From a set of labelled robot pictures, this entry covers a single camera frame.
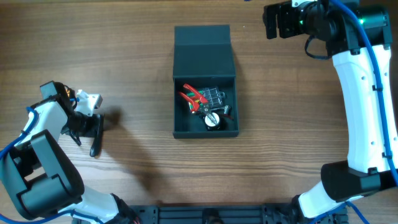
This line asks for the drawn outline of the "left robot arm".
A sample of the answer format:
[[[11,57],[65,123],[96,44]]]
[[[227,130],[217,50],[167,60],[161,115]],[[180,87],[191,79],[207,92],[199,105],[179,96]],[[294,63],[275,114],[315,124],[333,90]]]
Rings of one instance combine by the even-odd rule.
[[[40,86],[42,101],[26,108],[28,122],[1,151],[1,182],[25,223],[71,217],[73,223],[140,223],[115,194],[87,187],[58,144],[63,134],[77,145],[92,138],[90,156],[99,154],[104,116],[96,114],[99,94],[74,91],[60,82]]]

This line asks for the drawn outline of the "red handled snips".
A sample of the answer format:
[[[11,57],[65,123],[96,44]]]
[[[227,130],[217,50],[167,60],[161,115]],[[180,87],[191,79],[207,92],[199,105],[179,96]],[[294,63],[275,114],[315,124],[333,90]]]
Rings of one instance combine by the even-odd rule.
[[[190,86],[188,83],[184,84],[183,87],[194,94],[193,98],[190,98],[183,92],[179,92],[179,95],[182,96],[186,101],[188,101],[193,108],[190,110],[192,114],[201,113],[204,116],[208,115],[213,121],[216,121],[213,117],[213,113],[210,110],[208,100],[194,87]]]

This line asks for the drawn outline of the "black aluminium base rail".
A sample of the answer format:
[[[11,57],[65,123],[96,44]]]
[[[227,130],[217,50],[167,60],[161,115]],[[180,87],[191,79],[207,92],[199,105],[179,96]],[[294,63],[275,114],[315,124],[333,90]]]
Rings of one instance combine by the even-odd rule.
[[[296,211],[288,211],[287,203],[225,206],[156,206],[135,205],[132,210],[142,224],[206,224],[210,218],[225,224],[314,223]]]

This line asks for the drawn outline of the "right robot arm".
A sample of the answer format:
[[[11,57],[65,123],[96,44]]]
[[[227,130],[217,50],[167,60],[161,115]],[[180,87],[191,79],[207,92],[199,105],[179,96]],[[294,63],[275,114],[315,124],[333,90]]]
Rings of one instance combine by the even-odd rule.
[[[326,45],[343,92],[349,133],[344,161],[280,210],[290,223],[316,223],[357,199],[397,187],[397,129],[389,68],[392,32],[384,6],[358,1],[286,1],[264,7],[268,39],[306,34]]]

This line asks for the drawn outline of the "silver metal wrench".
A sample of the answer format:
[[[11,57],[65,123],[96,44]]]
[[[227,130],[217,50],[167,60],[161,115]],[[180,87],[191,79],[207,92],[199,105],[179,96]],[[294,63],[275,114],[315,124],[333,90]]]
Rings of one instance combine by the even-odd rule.
[[[225,105],[225,106],[221,106],[221,107],[218,107],[218,108],[213,108],[212,110],[213,111],[222,111],[223,114],[229,115],[230,111],[231,111],[231,106],[230,105]]]

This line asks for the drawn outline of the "clear case coloured screwdrivers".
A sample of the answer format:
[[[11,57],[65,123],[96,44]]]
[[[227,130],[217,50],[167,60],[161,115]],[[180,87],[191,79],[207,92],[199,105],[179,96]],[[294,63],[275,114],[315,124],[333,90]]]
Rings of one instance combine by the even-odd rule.
[[[208,104],[211,111],[213,111],[212,110],[213,108],[225,106],[224,99],[226,98],[226,95],[223,91],[220,91],[217,86],[200,88],[198,91],[208,100]],[[189,91],[187,93],[187,96],[193,98],[194,94]],[[189,102],[188,106],[189,110],[193,108],[193,106]]]

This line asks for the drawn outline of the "dark green box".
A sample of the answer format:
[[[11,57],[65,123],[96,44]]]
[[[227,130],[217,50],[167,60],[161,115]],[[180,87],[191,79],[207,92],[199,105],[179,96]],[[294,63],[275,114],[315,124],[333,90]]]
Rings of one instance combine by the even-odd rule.
[[[177,26],[174,30],[174,131],[176,139],[232,138],[239,134],[236,67],[228,25]],[[201,113],[192,114],[179,92],[188,83],[196,90],[217,86],[231,106],[227,127],[208,131]]]

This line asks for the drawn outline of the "black red screwdriver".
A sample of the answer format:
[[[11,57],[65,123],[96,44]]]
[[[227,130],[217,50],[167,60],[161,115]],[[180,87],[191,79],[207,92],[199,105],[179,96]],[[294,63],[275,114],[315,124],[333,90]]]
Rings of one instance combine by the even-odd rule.
[[[91,157],[98,156],[100,153],[100,150],[101,150],[101,138],[96,137],[96,138],[94,138],[93,143],[90,148],[90,156]]]

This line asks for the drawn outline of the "black round tape measure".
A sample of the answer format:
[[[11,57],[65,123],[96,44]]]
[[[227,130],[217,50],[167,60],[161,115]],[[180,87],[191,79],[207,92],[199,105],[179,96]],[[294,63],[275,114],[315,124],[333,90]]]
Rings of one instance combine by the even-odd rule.
[[[227,120],[234,121],[230,115],[222,113],[213,113],[213,117],[216,121],[213,121],[208,115],[203,118],[208,131],[222,131],[227,127]]]

